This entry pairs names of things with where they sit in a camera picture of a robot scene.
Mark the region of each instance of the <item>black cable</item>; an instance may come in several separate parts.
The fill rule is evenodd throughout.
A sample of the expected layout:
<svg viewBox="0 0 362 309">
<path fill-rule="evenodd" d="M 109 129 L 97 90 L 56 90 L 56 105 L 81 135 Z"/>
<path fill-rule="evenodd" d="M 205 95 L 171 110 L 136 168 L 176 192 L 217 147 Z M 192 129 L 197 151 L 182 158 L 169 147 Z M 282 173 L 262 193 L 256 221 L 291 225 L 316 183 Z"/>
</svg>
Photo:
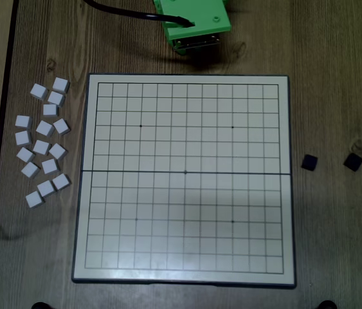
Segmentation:
<svg viewBox="0 0 362 309">
<path fill-rule="evenodd" d="M 194 24 L 191 23 L 188 19 L 180 17 L 180 16 L 171 16 L 171 15 L 161 15 L 161 14 L 150 14 L 150 13 L 143 13 L 131 10 L 124 10 L 123 8 L 113 8 L 107 5 L 101 5 L 93 0 L 84 0 L 87 5 L 96 8 L 97 10 L 104 11 L 111 14 L 128 16 L 133 18 L 139 19 L 148 19 L 150 21 L 168 21 L 171 23 L 180 24 L 181 26 L 193 27 Z"/>
</svg>

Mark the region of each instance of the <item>game board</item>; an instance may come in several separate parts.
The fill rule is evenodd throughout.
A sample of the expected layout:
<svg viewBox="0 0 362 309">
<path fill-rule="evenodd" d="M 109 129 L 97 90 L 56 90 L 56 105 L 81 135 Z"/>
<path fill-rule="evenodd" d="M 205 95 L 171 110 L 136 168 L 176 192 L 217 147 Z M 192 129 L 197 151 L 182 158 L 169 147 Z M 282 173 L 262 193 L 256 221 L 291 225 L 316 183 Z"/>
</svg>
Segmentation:
<svg viewBox="0 0 362 309">
<path fill-rule="evenodd" d="M 73 279 L 294 285 L 288 91 L 90 75 Z"/>
</svg>

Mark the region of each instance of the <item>white game piece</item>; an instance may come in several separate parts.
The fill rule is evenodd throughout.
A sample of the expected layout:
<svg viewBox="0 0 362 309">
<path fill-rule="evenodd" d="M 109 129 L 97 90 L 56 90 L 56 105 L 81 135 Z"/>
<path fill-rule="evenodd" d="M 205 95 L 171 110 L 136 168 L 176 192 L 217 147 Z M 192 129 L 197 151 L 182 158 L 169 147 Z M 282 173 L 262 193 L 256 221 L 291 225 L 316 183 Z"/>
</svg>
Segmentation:
<svg viewBox="0 0 362 309">
<path fill-rule="evenodd" d="M 38 185 L 38 190 L 43 198 L 55 192 L 55 189 L 53 188 L 52 183 L 49 180 L 42 182 L 40 185 Z"/>
<path fill-rule="evenodd" d="M 68 127 L 64 119 L 59 119 L 58 121 L 54 122 L 53 126 L 61 135 L 66 134 L 70 131 L 70 128 Z"/>
<path fill-rule="evenodd" d="M 45 174 L 52 174 L 59 171 L 58 165 L 55 159 L 50 159 L 42 162 L 42 168 Z"/>
<path fill-rule="evenodd" d="M 55 157 L 55 159 L 57 159 L 57 160 L 63 159 L 67 153 L 68 152 L 63 147 L 61 147 L 59 144 L 55 144 L 50 149 L 50 154 L 53 155 Z"/>
<path fill-rule="evenodd" d="M 15 138 L 18 146 L 30 145 L 32 143 L 31 133 L 29 133 L 29 131 L 15 133 Z"/>
<path fill-rule="evenodd" d="M 50 97 L 48 98 L 48 102 L 51 104 L 55 104 L 57 106 L 59 106 L 60 108 L 62 107 L 62 105 L 64 105 L 64 101 L 65 101 L 65 96 L 61 95 L 60 93 L 51 91 L 50 93 Z"/>
<path fill-rule="evenodd" d="M 61 174 L 58 177 L 55 177 L 52 182 L 58 191 L 71 184 L 65 174 Z"/>
<path fill-rule="evenodd" d="M 55 130 L 55 128 L 53 127 L 53 125 L 41 120 L 41 122 L 39 122 L 39 125 L 37 127 L 37 132 L 45 135 L 46 137 L 50 137 L 53 133 L 53 131 Z"/>
<path fill-rule="evenodd" d="M 27 150 L 27 148 L 22 147 L 16 156 L 20 158 L 23 162 L 29 163 L 32 161 L 35 154 Z"/>
<path fill-rule="evenodd" d="M 39 167 L 37 167 L 32 162 L 29 162 L 25 165 L 25 167 L 21 170 L 21 172 L 28 178 L 33 178 L 38 172 Z"/>
<path fill-rule="evenodd" d="M 44 104 L 44 116 L 47 117 L 58 116 L 58 106 L 54 104 Z"/>
<path fill-rule="evenodd" d="M 42 155 L 47 155 L 50 147 L 51 147 L 51 144 L 49 144 L 47 142 L 43 142 L 42 140 L 37 140 L 37 142 L 35 143 L 35 146 L 33 147 L 33 152 L 40 153 Z"/>
<path fill-rule="evenodd" d="M 25 129 L 30 129 L 32 125 L 32 118 L 29 116 L 16 116 L 15 127 L 23 127 Z"/>
<path fill-rule="evenodd" d="M 35 84 L 32 87 L 31 95 L 39 100 L 44 100 L 46 98 L 46 95 L 48 94 L 48 89 L 46 89 L 44 86 Z"/>
<path fill-rule="evenodd" d="M 57 77 L 53 83 L 52 89 L 61 93 L 67 93 L 69 89 L 69 82 L 66 79 Z"/>
<path fill-rule="evenodd" d="M 33 191 L 31 194 L 28 194 L 26 196 L 26 201 L 28 202 L 29 208 L 38 206 L 44 202 L 38 191 Z"/>
</svg>

